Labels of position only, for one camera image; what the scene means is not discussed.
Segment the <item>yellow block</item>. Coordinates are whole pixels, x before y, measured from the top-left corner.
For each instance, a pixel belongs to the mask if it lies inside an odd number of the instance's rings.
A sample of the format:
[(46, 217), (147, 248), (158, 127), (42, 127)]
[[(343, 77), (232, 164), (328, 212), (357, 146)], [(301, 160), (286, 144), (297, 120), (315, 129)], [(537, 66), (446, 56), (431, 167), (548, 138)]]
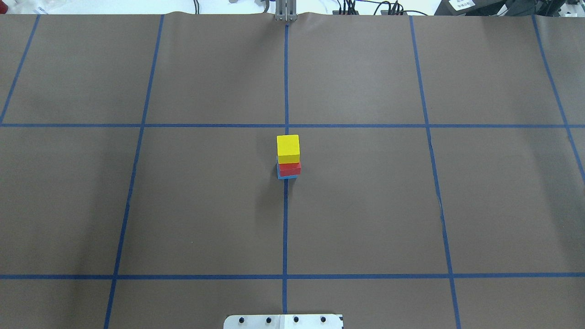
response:
[(300, 141), (296, 134), (277, 136), (277, 162), (279, 165), (300, 162)]

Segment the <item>aluminium frame post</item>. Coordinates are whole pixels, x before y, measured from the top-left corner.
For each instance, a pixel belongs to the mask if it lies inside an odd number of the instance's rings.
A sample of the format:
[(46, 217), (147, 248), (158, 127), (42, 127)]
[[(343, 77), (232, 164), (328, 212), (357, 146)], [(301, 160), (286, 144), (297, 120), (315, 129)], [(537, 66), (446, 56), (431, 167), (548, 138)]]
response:
[(297, 1), (296, 0), (276, 0), (275, 1), (275, 20), (276, 21), (296, 21), (297, 20)]

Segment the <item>blue block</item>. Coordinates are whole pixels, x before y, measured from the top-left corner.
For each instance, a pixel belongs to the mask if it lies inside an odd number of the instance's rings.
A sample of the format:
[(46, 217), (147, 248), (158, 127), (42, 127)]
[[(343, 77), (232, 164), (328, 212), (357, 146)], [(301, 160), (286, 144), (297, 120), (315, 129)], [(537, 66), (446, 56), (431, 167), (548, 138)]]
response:
[(287, 180), (287, 179), (296, 179), (298, 177), (298, 175), (287, 175), (287, 176), (285, 176), (285, 175), (282, 175), (280, 173), (280, 171), (277, 171), (277, 177), (280, 180)]

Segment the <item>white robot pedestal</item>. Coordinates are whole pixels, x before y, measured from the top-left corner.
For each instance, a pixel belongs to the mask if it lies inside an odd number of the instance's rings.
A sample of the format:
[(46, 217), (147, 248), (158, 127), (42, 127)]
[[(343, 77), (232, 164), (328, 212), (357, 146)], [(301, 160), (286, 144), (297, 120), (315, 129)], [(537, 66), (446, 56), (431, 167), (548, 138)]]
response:
[(339, 314), (254, 314), (226, 317), (224, 329), (343, 329)]

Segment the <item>red block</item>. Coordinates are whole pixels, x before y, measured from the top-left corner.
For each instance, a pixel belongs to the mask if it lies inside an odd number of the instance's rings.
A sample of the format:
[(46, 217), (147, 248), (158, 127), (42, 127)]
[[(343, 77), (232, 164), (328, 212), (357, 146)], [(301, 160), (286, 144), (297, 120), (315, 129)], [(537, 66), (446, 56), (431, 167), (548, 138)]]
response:
[(282, 175), (300, 175), (302, 171), (301, 163), (278, 163), (277, 171)]

